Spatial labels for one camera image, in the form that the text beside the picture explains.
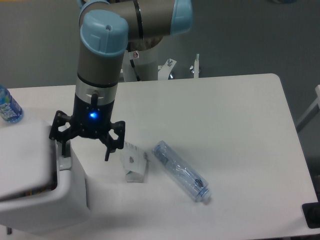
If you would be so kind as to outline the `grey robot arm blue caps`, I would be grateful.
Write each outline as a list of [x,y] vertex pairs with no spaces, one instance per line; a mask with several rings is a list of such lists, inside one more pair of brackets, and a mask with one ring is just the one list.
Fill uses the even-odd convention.
[[57,111],[49,138],[62,156],[69,140],[100,140],[110,154],[124,147],[124,121],[112,122],[120,72],[128,43],[189,31],[189,0],[89,0],[80,8],[79,58],[72,115]]

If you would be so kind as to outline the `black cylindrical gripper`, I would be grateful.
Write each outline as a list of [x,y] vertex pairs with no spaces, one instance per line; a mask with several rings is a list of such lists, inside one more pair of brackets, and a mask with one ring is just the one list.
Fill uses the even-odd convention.
[[124,148],[125,121],[111,122],[117,87],[117,83],[95,85],[77,77],[72,116],[58,110],[49,132],[49,139],[61,144],[64,157],[67,155],[67,141],[77,136],[99,139],[106,146],[105,161],[116,149]]

